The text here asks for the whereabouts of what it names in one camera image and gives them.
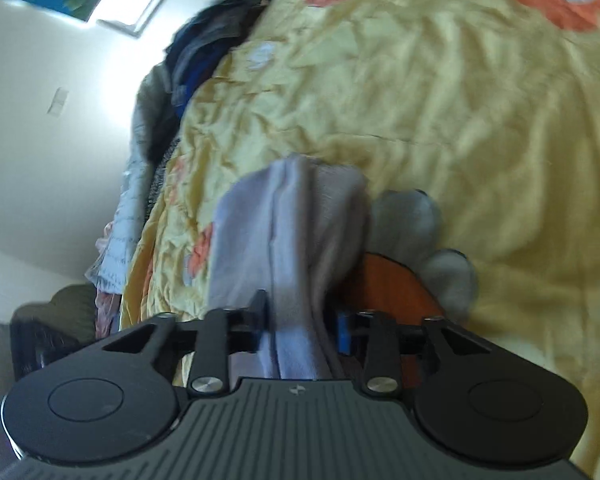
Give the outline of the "white printed crumpled blanket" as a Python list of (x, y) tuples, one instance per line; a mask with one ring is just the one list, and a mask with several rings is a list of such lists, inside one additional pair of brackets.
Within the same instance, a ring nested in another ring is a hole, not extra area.
[(102, 292), (123, 292), (146, 222), (149, 189), (156, 167), (180, 128), (171, 83), (163, 64), (153, 67), (137, 91), (132, 114), (130, 156), (106, 245), (85, 277)]

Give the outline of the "yellow floral bed quilt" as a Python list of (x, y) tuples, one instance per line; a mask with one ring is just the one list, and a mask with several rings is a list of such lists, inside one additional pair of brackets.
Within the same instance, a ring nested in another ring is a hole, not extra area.
[(600, 479), (600, 0), (274, 0), (189, 100), (121, 305), (196, 318), (185, 256), (221, 196), (292, 153), (419, 188), (478, 271), (477, 334), (571, 380)]

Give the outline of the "light lavender lace-trim shirt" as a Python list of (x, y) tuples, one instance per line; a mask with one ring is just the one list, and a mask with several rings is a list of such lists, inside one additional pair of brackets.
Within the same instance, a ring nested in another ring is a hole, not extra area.
[(242, 308), (268, 294), (270, 330), (257, 353), (230, 358), (230, 379), (343, 375), (324, 300), (361, 255), (366, 180), (351, 166), (294, 155), (248, 174), (213, 216), (208, 306)]

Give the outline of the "dark folded clothes pile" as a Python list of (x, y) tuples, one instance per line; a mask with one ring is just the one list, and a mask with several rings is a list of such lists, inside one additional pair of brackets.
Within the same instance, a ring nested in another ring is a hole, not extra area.
[(171, 104), (184, 114), (197, 88), (227, 52), (242, 44), (271, 0), (213, 0), (174, 35), (166, 48)]

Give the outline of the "white wall switch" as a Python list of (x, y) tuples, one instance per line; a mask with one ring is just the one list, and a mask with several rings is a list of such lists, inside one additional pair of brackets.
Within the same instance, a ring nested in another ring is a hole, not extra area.
[(53, 117), (59, 117), (66, 107), (68, 96), (68, 89), (58, 87), (50, 101), (50, 106), (48, 107), (46, 114)]

